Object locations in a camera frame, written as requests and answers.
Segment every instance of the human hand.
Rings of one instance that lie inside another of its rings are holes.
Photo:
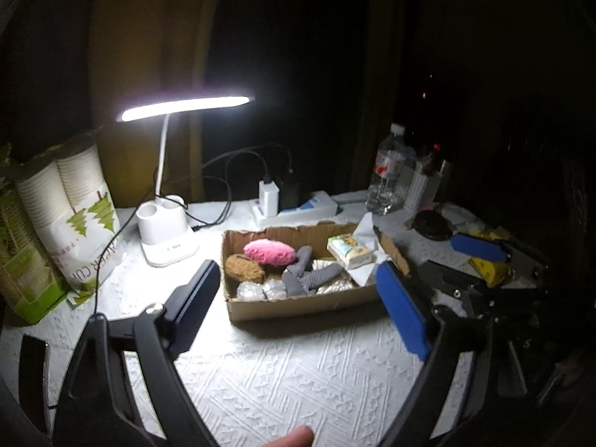
[[[311,447],[315,434],[309,427],[302,425],[288,433],[285,437],[269,442],[263,447]]]

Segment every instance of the white charger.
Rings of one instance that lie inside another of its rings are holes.
[[[275,217],[278,213],[279,207],[279,188],[269,179],[265,183],[264,180],[259,182],[259,208],[265,218]]]

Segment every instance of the pink sponge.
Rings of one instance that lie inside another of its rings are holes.
[[[289,245],[262,238],[244,246],[244,255],[261,265],[286,266],[296,260],[296,252]]]

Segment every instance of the lamp base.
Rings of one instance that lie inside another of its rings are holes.
[[[187,259],[199,250],[199,239],[190,226],[176,238],[155,245],[141,242],[147,262],[153,267],[165,267],[182,259]]]

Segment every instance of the table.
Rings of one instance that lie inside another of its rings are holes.
[[[363,197],[344,194],[340,201]],[[192,215],[215,219],[224,203],[190,207]],[[358,222],[364,203],[342,205],[334,218]],[[132,210],[118,210],[121,223]],[[398,211],[375,217],[375,224],[414,263],[432,259],[473,273],[468,257],[448,242],[430,242],[401,227],[409,214]],[[206,259],[221,263],[223,231],[256,230],[248,202],[234,202],[227,220],[198,231],[200,248],[194,257],[161,269],[147,264],[138,231],[123,233],[126,257],[101,287],[99,311],[108,319],[137,315],[150,303],[165,301],[172,290],[187,283]],[[440,300],[456,309],[457,302]],[[10,311],[0,336],[0,373],[18,397],[20,343],[23,334],[46,339],[51,346],[50,404],[58,400],[64,373],[87,318],[92,301],[73,310],[62,303],[39,324],[17,327]],[[435,434],[449,430],[465,389],[471,356],[462,355]],[[127,354],[133,392],[147,430],[161,434],[149,401],[136,355]],[[220,445],[258,447],[299,424],[310,425],[315,445],[374,446],[404,402],[422,363],[408,353],[381,303],[272,321],[232,325],[222,291],[218,292],[191,350],[176,361],[193,403]]]

